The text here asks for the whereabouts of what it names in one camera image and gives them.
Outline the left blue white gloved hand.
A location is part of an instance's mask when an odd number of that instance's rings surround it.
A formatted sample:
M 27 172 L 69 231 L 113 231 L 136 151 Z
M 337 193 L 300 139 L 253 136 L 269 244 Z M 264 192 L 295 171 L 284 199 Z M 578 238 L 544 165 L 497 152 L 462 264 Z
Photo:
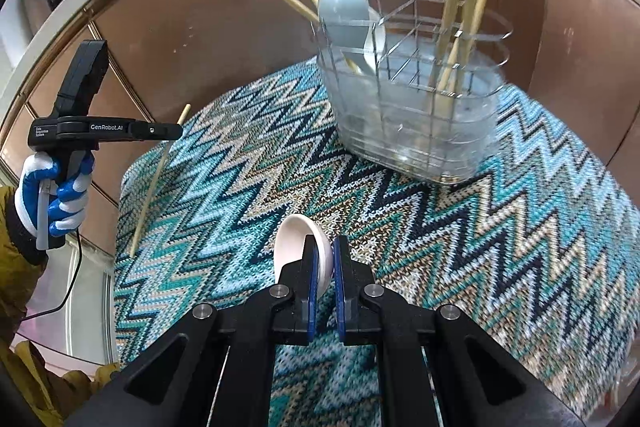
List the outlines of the left blue white gloved hand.
M 50 155 L 38 152 L 28 156 L 23 164 L 20 183 L 14 193 L 14 207 L 18 219 L 30 237 L 37 237 L 38 196 L 40 183 L 51 180 L 48 199 L 48 230 L 52 237 L 63 237 L 76 231 L 85 221 L 88 188 L 91 185 L 94 157 L 85 153 L 78 169 L 64 182 L 54 179 L 60 164 Z

